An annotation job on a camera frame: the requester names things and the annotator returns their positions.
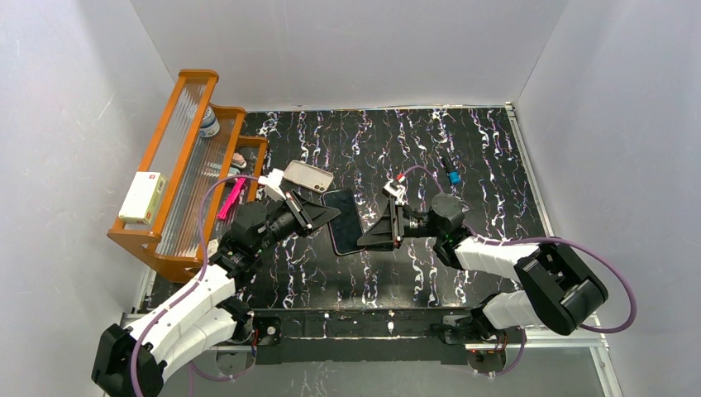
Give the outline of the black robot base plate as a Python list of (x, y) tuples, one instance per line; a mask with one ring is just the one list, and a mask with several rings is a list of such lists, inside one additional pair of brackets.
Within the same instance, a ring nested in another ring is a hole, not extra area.
[(218, 353), (254, 352), (260, 365), (334, 361), (439, 361), (499, 371), (518, 354), (522, 330), (486, 338), (467, 328), (470, 310), (257, 309)]

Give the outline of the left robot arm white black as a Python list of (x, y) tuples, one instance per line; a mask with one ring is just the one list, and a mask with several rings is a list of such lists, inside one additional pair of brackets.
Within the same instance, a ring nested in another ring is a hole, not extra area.
[(306, 237), (341, 215), (338, 208), (284, 194), (272, 211), (261, 202), (239, 207), (217, 251), (201, 270), (151, 313), (101, 335), (91, 379), (109, 396), (157, 396), (166, 381), (208, 348), (246, 328), (250, 306), (238, 286), (261, 254), (287, 237)]

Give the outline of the beige phone case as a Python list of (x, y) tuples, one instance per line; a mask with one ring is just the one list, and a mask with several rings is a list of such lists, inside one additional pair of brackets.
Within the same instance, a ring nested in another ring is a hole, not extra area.
[(292, 160), (286, 167), (283, 178), (292, 184), (323, 194), (331, 187), (334, 175), (300, 160)]

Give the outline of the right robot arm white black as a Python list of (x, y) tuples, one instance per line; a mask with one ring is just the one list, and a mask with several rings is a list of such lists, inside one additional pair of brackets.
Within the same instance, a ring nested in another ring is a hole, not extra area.
[(470, 338), (526, 326), (569, 335), (608, 300), (603, 282), (561, 239), (489, 241), (464, 220), (460, 201), (451, 194), (434, 196), (426, 213), (389, 199), (382, 217), (357, 243), (369, 251), (392, 251), (407, 237), (433, 237), (433, 251), (444, 265), (517, 282), (519, 290), (491, 294), (458, 322), (457, 328)]

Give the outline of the black phone case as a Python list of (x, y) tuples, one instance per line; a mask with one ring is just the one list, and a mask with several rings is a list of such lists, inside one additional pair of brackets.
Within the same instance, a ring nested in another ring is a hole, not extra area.
[(325, 206), (336, 208), (341, 214), (328, 223), (333, 251), (336, 256), (348, 256), (362, 252), (358, 240), (364, 234), (361, 218), (351, 189), (342, 188), (322, 194)]

